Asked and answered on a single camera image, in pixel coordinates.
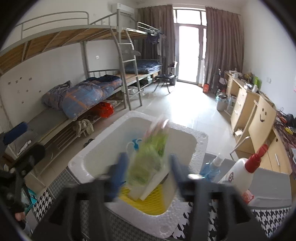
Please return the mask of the person's left hand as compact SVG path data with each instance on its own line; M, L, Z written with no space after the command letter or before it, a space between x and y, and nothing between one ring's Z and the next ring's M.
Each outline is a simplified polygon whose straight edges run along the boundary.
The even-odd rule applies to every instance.
M25 217L26 217L26 214L24 212L15 213L15 219L17 221L22 221L25 219Z

